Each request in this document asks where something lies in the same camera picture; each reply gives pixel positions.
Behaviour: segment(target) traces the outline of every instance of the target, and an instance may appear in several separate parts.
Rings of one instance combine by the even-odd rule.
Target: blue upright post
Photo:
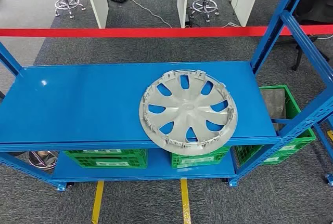
[[[326,149],[327,153],[328,153],[328,156],[331,158],[331,160],[333,161],[333,148],[331,147],[331,145],[329,144],[329,142],[326,139],[326,137],[325,136],[325,134],[322,132],[322,130],[320,128],[319,125],[315,124],[314,128],[319,135],[319,141],[322,144],[322,146],[324,146]],[[328,184],[333,187],[333,174],[326,174],[325,177],[328,180]]]
[[[251,65],[254,74],[257,74],[259,72],[261,65],[267,59],[268,54],[272,50],[274,43],[277,40],[282,29],[284,27],[285,23],[282,20],[281,14],[284,11],[291,14],[298,2],[299,0],[280,1],[273,15],[272,20],[268,25],[267,30],[259,43],[253,58],[251,60]],[[288,124],[282,130],[282,133],[280,133],[280,136],[282,137],[281,141],[274,145],[264,146],[254,156],[242,165],[238,170],[237,176],[229,179],[230,186],[236,186],[238,180],[240,178],[261,164],[263,161],[285,145],[285,143],[297,137],[300,133],[302,133],[304,131],[304,129],[313,125],[315,121],[312,121],[312,117],[313,117],[314,114],[318,114],[318,111],[320,111],[321,109],[329,109],[332,99],[333,97],[331,96],[331,93],[326,89],[325,92],[308,105],[305,112],[302,111],[301,115],[298,115],[292,121],[288,122]]]
[[[16,59],[9,53],[2,42],[0,42],[0,60],[2,64],[13,73],[14,76],[17,76],[19,71],[22,68]]]
[[[263,38],[261,38],[251,60],[254,74],[257,75],[259,72],[261,65],[267,59],[283,28],[284,23],[280,19],[280,14],[284,10],[292,13],[299,1],[300,0],[281,0],[279,3],[268,25],[267,30]]]

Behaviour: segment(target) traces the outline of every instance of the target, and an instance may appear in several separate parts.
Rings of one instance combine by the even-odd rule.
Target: yellow floor tape
[[[330,137],[333,141],[333,131],[328,131],[327,134],[328,134],[328,137]]]
[[[190,213],[189,191],[187,180],[180,179],[181,201],[183,202],[183,224],[191,224],[191,214]]]
[[[104,181],[98,181],[96,187],[96,195],[94,196],[94,203],[93,214],[91,216],[92,224],[97,224],[100,217],[100,203],[102,202],[103,189],[104,188]]]

